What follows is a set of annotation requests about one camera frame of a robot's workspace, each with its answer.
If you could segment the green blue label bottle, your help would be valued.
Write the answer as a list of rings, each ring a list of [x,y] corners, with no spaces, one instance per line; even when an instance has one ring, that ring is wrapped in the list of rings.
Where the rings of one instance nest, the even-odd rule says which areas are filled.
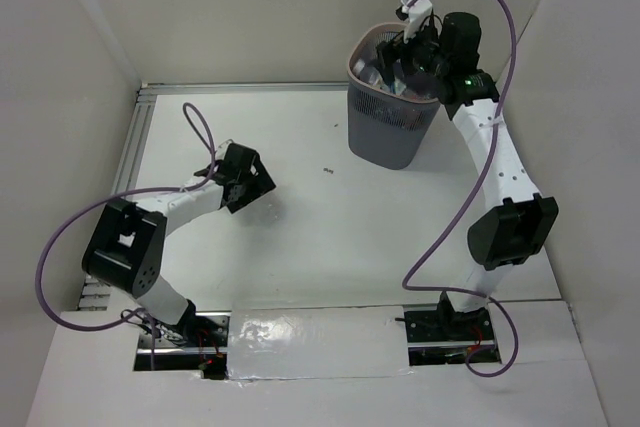
[[[373,88],[407,98],[414,96],[414,92],[402,80],[395,79],[391,83],[385,82],[373,61],[357,60],[353,66],[353,73],[359,80]]]

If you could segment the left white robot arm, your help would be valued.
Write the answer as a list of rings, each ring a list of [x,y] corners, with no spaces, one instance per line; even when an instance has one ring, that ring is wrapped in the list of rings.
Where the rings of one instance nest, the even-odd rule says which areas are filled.
[[[206,336],[218,343],[218,324],[198,316],[195,304],[162,277],[165,240],[201,216],[220,210],[233,214],[275,188],[260,154],[229,142],[213,165],[195,172],[175,191],[108,201],[82,268],[137,302],[162,325],[163,336],[172,344],[193,344]]]

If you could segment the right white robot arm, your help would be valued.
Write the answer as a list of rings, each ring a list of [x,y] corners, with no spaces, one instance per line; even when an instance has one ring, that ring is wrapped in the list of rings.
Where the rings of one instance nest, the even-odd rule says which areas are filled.
[[[513,268],[540,252],[559,208],[522,165],[502,116],[505,91],[477,67],[479,19],[450,13],[440,29],[428,27],[406,39],[406,46],[391,42],[380,53],[401,60],[406,71],[419,69],[436,79],[439,101],[478,171],[465,202],[472,203],[477,194],[485,201],[484,214],[467,231],[470,266],[454,286],[440,290],[436,326],[444,337],[457,339]]]

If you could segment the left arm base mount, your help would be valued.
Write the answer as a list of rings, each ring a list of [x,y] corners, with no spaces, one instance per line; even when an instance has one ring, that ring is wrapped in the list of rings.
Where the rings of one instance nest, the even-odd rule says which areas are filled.
[[[230,312],[198,312],[195,337],[187,340],[176,332],[147,320],[137,322],[139,336],[133,361],[134,372],[191,372],[202,379],[228,378]]]

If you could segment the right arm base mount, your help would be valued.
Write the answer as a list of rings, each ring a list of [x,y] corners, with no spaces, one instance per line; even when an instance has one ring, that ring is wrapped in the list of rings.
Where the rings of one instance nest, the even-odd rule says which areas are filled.
[[[411,367],[462,365],[471,353],[472,364],[501,362],[486,309],[470,320],[445,324],[435,306],[409,307],[394,321],[405,330]]]

